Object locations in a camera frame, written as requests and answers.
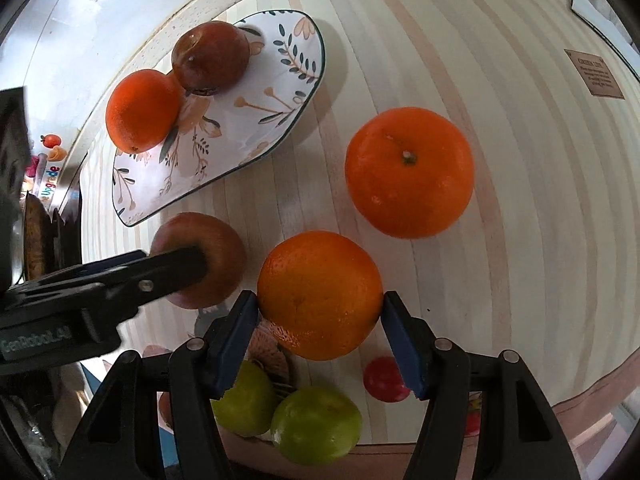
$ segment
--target navel orange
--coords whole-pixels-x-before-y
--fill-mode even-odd
[[[309,231],[285,240],[258,277],[258,304],[284,348],[315,361],[356,349],[382,308],[376,264],[339,234]]]
[[[166,137],[180,113],[184,90],[175,77],[158,70],[131,73],[107,102],[107,133],[125,153],[142,153]]]
[[[358,211],[396,238],[444,231],[474,190],[464,135],[423,108],[394,108],[365,124],[349,143],[344,173]]]

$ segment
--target label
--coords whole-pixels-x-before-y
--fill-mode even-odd
[[[38,198],[45,205],[45,208],[49,207],[49,201],[53,197],[56,191],[58,183],[58,175],[60,174],[60,168],[56,165],[48,166],[42,176],[42,182],[40,183],[40,191],[38,192]]]
[[[50,317],[0,332],[0,352],[6,361],[22,359],[60,348],[75,340],[69,324]]]
[[[564,50],[571,59],[578,73],[582,76],[591,95],[598,97],[614,97],[624,99],[620,86],[611,70],[600,56],[585,54],[575,50]]]

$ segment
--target tiled wall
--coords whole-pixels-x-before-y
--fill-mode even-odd
[[[190,0],[31,0],[0,45],[0,89],[25,85],[32,152],[50,158],[40,198],[56,190],[78,131],[121,67]],[[69,161],[79,164],[80,160]]]

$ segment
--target plate rim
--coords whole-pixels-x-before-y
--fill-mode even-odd
[[[304,10],[297,10],[297,9],[258,10],[257,12],[253,12],[252,14],[249,14],[249,15],[245,16],[244,18],[241,18],[240,20],[238,20],[235,23],[233,23],[233,25],[238,25],[238,23],[242,23],[245,20],[249,19],[250,17],[257,16],[258,14],[270,14],[271,12],[291,12],[291,11],[292,12],[296,12],[298,14],[301,14],[302,16],[307,17],[309,20],[311,20],[311,23],[314,24],[314,27],[316,28],[316,33],[318,34],[318,40],[320,41],[320,53],[321,53],[321,57],[322,57],[321,66],[320,66],[320,72],[319,72],[319,75],[318,75],[318,81],[317,81],[317,83],[315,85],[313,85],[313,88],[309,92],[309,96],[306,99],[306,101],[300,106],[300,111],[297,114],[296,118],[293,121],[291,121],[291,124],[289,126],[287,126],[287,129],[284,131],[282,136],[276,142],[274,142],[273,145],[271,145],[271,147],[268,150],[265,150],[260,155],[256,156],[255,158],[252,158],[252,160],[249,160],[248,162],[242,164],[241,166],[236,166],[235,168],[232,168],[231,170],[227,171],[226,173],[220,174],[219,176],[217,176],[217,177],[215,177],[215,178],[213,178],[211,180],[207,180],[204,184],[201,184],[198,187],[195,187],[195,188],[189,190],[188,192],[186,192],[186,193],[178,196],[177,198],[171,200],[171,202],[167,202],[161,208],[156,209],[152,213],[149,213],[145,217],[142,217],[140,220],[137,220],[136,222],[134,222],[132,224],[127,224],[122,219],[122,216],[118,215],[118,210],[116,208],[115,202],[113,201],[113,186],[111,186],[111,188],[112,188],[112,191],[111,191],[111,205],[113,206],[113,212],[117,216],[118,220],[120,220],[121,224],[124,225],[124,227],[135,227],[136,225],[138,225],[138,224],[144,222],[145,220],[151,218],[153,215],[161,212],[166,207],[169,207],[171,204],[174,204],[175,202],[178,202],[178,200],[181,200],[184,197],[189,196],[191,193],[194,193],[194,192],[198,191],[199,189],[202,189],[203,187],[208,186],[209,184],[213,184],[215,181],[226,177],[228,174],[231,174],[231,173],[233,173],[233,172],[235,172],[237,170],[241,170],[242,168],[245,168],[248,165],[253,164],[254,162],[257,162],[258,160],[260,160],[260,159],[264,158],[265,156],[269,155],[275,148],[277,148],[280,145],[280,143],[284,139],[286,139],[289,136],[290,131],[293,129],[293,127],[298,122],[298,118],[302,115],[302,113],[305,111],[307,105],[311,102],[311,99],[316,94],[316,90],[318,90],[318,87],[322,83],[322,78],[324,77],[324,69],[326,68],[326,49],[324,47],[324,38],[322,37],[322,33],[320,32],[320,29],[318,28],[318,24]],[[115,168],[115,163],[116,163],[116,157],[117,156],[118,155],[113,155],[113,163],[111,165],[111,171],[113,171],[113,168]]]

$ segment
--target light wood surface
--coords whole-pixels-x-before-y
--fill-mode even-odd
[[[214,17],[198,5],[191,4],[196,18],[168,26],[177,34]],[[96,119],[81,175],[84,260],[148,249],[163,221],[200,211],[241,235],[249,254],[241,287],[255,290],[271,248],[326,229],[367,250],[385,288],[437,335],[467,351],[516,349],[552,404],[629,357],[640,343],[640,86],[568,0],[243,0],[221,19],[285,7],[313,16],[327,52],[324,83],[287,140],[125,228],[111,205],[114,147]],[[602,56],[626,99],[592,96],[564,49]],[[437,237],[385,237],[346,192],[351,136],[397,106],[448,117],[474,153],[476,192],[460,221]],[[166,301],[146,306],[124,324],[124,348],[175,348],[196,314]],[[418,400],[383,404],[365,393],[362,367],[386,352],[377,327],[346,357],[296,361],[301,384],[332,383],[356,402],[362,444],[414,442],[422,422]]]

